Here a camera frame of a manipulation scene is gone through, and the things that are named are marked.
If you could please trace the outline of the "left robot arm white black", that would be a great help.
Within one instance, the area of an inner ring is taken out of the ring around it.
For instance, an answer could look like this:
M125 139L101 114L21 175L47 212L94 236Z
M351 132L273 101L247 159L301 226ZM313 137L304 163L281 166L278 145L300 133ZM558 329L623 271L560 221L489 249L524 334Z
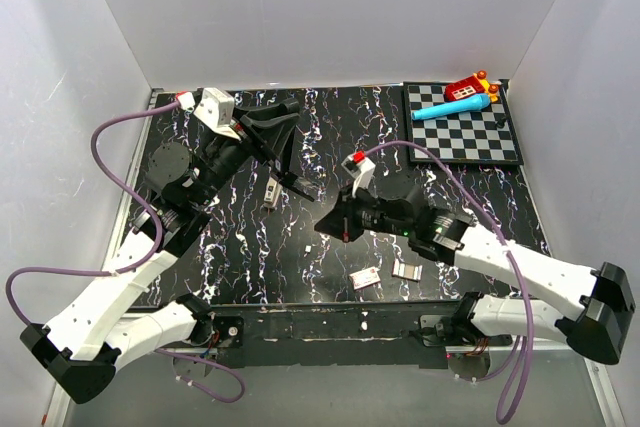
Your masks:
M125 314L149 285L173 267L209 224L213 198L250 159L272 168L286 189L296 175L289 163L300 106L286 99L239 107L225 92L182 92L158 108L189 113L209 131L199 150L173 143L150 160L149 198L102 270L88 270L87 287L45 323L27 322L20 339L39 364L78 404L93 400L115 375L171 343L210 347L228 337L228 326L194 293L184 294L134 321Z

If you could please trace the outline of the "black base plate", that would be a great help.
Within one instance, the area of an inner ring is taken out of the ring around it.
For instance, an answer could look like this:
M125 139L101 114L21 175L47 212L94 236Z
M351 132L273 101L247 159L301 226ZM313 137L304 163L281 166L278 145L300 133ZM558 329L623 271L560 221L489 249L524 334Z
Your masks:
M448 367L446 348L414 333L450 316L456 301L226 305L214 308L209 350L230 368L271 366Z

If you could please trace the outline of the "red white staple box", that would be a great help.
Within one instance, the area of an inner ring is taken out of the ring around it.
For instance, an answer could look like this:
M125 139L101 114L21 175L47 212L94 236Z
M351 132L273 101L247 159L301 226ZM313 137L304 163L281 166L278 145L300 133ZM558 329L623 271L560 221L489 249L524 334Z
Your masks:
M378 269L375 267L362 269L349 275L352 286L355 290L373 286L381 281Z

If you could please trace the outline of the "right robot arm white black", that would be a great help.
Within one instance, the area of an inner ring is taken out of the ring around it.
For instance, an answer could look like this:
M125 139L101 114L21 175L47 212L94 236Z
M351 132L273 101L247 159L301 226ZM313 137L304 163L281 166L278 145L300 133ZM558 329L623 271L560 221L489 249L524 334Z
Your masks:
M316 232L344 243L365 232L407 239L420 257L518 287L531 298L468 293L436 332L475 344L483 337L532 336L561 342L592 361L616 365L636 310L623 268L571 264L498 236L467 215L428 203L418 188L402 197L375 197L343 188Z

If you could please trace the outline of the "black stapler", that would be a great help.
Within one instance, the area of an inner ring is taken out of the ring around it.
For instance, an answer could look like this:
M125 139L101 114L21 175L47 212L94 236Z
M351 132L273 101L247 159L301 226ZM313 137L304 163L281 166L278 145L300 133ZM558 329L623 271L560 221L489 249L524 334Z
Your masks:
M309 202L316 201L315 197L307 192L307 188L309 188L311 184L306 179L300 177L299 175L290 171L277 172L276 179L278 181L278 184L284 190L288 190L291 193Z

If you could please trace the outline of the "checkered chess board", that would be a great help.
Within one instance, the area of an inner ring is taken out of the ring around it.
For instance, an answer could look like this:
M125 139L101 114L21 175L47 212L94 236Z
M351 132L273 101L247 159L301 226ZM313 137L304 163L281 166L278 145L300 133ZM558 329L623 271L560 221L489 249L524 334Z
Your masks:
M403 84L406 139L448 164L521 165L523 156L503 86L498 100L481 111L419 121L412 118L415 111L443 104L445 87L443 82Z

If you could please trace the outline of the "red toy block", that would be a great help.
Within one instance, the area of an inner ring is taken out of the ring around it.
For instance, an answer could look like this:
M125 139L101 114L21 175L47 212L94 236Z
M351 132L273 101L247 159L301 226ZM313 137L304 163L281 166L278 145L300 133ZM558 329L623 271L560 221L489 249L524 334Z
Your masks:
M476 94L486 94L492 103L499 99L500 87L488 80L484 70L474 72L471 76L452 82L445 87L444 99L453 102L471 97Z

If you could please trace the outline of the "blue toy marker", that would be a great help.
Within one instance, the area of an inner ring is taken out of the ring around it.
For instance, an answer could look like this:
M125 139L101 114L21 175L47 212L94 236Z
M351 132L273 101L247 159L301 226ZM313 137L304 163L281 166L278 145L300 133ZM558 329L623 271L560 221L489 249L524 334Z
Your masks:
M412 111L411 119L413 121L425 121L463 112L481 111L490 104L490 97L487 94L479 93L461 100Z

